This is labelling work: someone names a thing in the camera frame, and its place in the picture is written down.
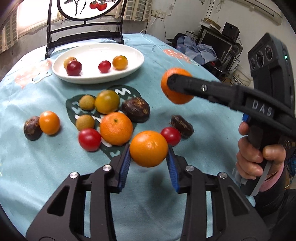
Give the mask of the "right hand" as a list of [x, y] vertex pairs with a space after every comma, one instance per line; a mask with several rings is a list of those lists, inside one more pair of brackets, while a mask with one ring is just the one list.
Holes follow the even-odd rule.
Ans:
[[247, 179], [254, 180], [263, 175], [260, 164], [264, 159], [271, 161], [271, 168], [267, 174], [266, 181], [277, 181], [283, 172], [286, 151], [282, 145], [266, 146], [263, 151], [256, 149], [248, 140], [249, 126], [242, 122], [239, 133], [243, 136], [238, 141], [239, 151], [237, 153], [236, 168], [239, 174]]

